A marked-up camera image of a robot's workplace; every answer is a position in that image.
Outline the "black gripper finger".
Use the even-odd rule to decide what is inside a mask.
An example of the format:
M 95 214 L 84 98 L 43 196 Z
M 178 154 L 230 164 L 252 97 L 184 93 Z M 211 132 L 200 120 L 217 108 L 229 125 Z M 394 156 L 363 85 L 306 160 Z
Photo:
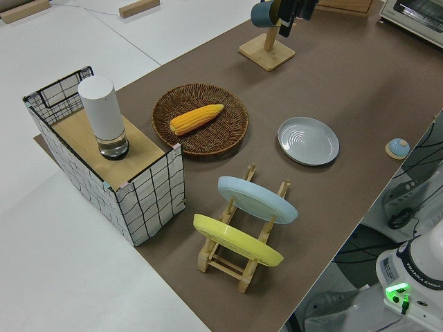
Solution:
M 279 34 L 288 37 L 292 27 L 292 17 L 294 14 L 294 0 L 281 0 L 278 8 L 278 18 L 280 20 Z
M 301 8 L 298 11 L 297 18 L 310 20 L 314 13 L 315 0 L 303 0 L 301 1 Z

